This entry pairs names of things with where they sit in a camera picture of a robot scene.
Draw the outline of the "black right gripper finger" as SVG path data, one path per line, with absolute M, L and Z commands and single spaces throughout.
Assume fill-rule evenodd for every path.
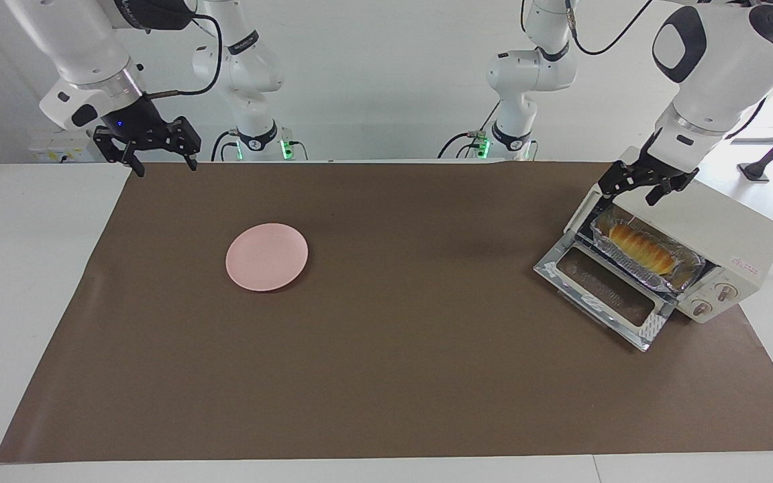
M 145 175 L 144 165 L 137 157 L 137 141 L 126 141 L 125 147 L 120 149 L 115 144 L 116 137 L 110 129 L 95 129 L 94 142 L 99 152 L 104 156 L 105 161 L 110 163 L 120 163 L 131 168 L 137 177 L 142 178 Z
M 178 116 L 172 122 L 172 143 L 174 151 L 182 156 L 190 171 L 197 170 L 197 155 L 201 150 L 201 138 L 189 119 Z

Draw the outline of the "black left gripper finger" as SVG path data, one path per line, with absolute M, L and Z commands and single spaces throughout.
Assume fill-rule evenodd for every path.
M 675 176 L 656 175 L 652 190 L 646 195 L 647 204 L 649 206 L 657 205 L 660 199 L 663 199 L 665 196 L 683 191 L 698 174 L 699 168 L 695 168 L 690 173 L 680 173 Z
M 614 199 L 627 190 L 627 165 L 624 162 L 611 163 L 598 180 L 599 192 L 605 199 Z

